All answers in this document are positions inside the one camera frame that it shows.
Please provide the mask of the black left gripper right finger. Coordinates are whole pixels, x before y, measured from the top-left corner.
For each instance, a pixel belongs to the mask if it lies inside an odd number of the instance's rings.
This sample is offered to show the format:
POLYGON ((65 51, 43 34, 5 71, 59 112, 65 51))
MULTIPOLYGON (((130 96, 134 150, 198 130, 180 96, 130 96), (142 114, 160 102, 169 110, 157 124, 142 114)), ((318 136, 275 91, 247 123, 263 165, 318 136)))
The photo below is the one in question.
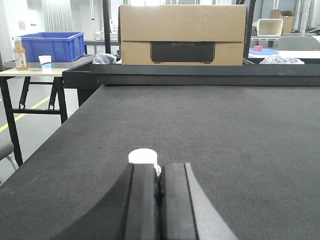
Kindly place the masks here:
POLYGON ((236 240, 214 208, 190 163, 168 163, 160 177, 162 240, 236 240))

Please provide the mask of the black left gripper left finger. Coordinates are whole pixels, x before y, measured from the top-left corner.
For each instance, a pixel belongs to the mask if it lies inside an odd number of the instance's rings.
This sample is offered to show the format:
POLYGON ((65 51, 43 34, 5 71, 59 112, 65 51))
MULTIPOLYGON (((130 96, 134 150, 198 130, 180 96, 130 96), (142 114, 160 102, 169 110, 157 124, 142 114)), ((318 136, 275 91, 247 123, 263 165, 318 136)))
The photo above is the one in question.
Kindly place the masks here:
POLYGON ((156 240, 157 190, 152 164, 129 163, 105 196, 53 239, 156 240))

